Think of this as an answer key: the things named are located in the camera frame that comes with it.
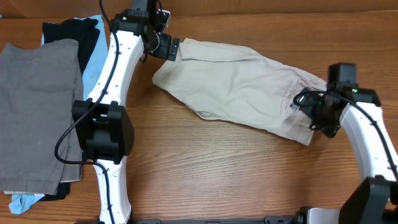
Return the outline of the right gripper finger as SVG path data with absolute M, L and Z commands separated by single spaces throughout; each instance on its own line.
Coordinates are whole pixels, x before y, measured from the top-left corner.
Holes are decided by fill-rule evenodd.
M 313 106 L 314 100 L 312 98 L 312 90 L 304 88 L 298 95 L 293 98 L 292 104 L 294 106 Z
M 309 104 L 308 102 L 306 102 L 306 101 L 303 101 L 303 102 L 296 102 L 296 103 L 293 102 L 293 103 L 290 104 L 290 108 L 291 108 L 292 110 L 294 110 L 294 111 L 298 111 L 298 110 L 304 111 L 304 110 L 306 110 L 309 106 L 310 106 L 310 104 Z

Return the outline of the beige shorts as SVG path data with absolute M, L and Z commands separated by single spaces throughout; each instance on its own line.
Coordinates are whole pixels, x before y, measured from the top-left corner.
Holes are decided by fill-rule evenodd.
M 321 78 L 266 58 L 249 47 L 185 39 L 175 61 L 152 82 L 206 120 L 264 129 L 309 145 L 310 119 L 291 108 L 304 88 L 325 90 Z

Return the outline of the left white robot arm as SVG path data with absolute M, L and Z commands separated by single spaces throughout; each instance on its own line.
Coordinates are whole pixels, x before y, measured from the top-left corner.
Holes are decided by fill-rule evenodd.
M 164 33 L 171 13 L 157 0 L 136 0 L 108 20 L 109 50 L 97 84 L 72 107 L 82 161 L 95 168 L 101 211 L 98 223 L 130 223 L 126 165 L 134 144 L 134 128 L 125 105 L 138 62 L 148 56 L 175 61 L 178 38 Z

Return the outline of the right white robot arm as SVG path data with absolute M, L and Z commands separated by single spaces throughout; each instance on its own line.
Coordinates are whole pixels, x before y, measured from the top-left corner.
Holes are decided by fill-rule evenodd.
M 291 104 L 311 119 L 310 129 L 333 138 L 340 129 L 353 149 L 361 183 L 338 209 L 302 207 L 291 223 L 397 223 L 397 153 L 375 90 L 360 88 L 356 65 L 328 67 L 325 91 L 304 88 Z

